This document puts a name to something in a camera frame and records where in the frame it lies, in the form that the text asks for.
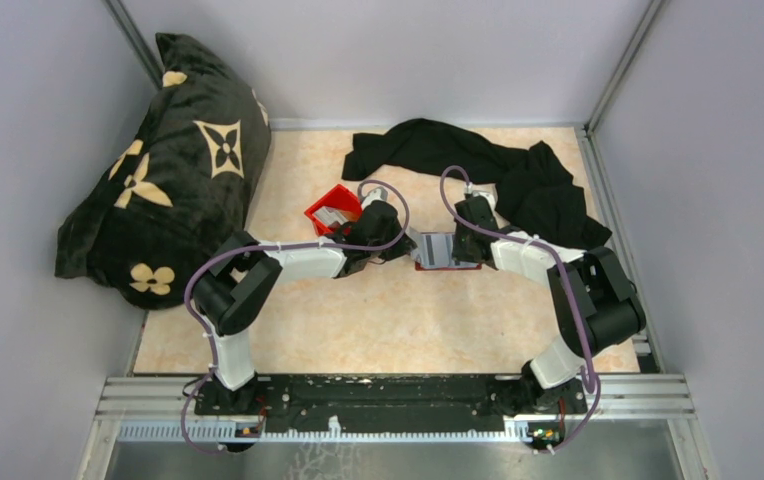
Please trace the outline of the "red leather card holder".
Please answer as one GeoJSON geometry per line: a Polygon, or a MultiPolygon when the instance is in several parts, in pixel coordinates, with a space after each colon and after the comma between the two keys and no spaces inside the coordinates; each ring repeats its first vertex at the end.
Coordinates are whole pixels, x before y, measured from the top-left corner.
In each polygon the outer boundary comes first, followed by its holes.
{"type": "Polygon", "coordinates": [[[413,238],[416,248],[411,251],[417,271],[480,270],[478,263],[455,260],[452,256],[452,232],[419,232],[413,238]]]}

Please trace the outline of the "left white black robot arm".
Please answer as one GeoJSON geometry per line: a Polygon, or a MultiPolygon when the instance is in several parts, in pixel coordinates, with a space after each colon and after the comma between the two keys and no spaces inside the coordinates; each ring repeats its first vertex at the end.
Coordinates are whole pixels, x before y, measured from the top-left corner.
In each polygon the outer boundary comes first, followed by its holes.
{"type": "Polygon", "coordinates": [[[247,232],[231,236],[199,267],[184,291],[184,305],[209,340],[211,377],[220,383],[218,399],[235,414],[250,411],[258,399],[249,327],[274,287],[305,279],[340,279],[373,260],[409,255],[410,218],[384,200],[373,200],[359,219],[305,243],[258,241],[247,232]]]}

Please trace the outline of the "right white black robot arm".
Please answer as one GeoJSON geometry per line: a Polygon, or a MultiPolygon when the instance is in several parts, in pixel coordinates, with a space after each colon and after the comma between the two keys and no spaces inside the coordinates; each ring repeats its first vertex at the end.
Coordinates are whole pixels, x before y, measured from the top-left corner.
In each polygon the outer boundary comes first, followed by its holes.
{"type": "Polygon", "coordinates": [[[617,255],[552,245],[523,231],[498,227],[489,201],[467,194],[454,205],[452,256],[520,275],[550,290],[559,335],[523,369],[521,398],[534,412],[548,411],[560,386],[593,358],[646,328],[646,314],[617,255]]]}

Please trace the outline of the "red plastic bin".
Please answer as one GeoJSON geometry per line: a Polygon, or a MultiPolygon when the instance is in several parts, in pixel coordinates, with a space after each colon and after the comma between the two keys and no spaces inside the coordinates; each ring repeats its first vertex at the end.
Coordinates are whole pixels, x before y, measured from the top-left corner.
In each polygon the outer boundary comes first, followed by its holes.
{"type": "Polygon", "coordinates": [[[362,213],[362,206],[356,194],[342,184],[335,185],[304,211],[305,217],[312,223],[315,234],[318,236],[332,233],[335,230],[323,226],[314,215],[318,209],[324,206],[342,210],[350,221],[356,221],[362,213]]]}

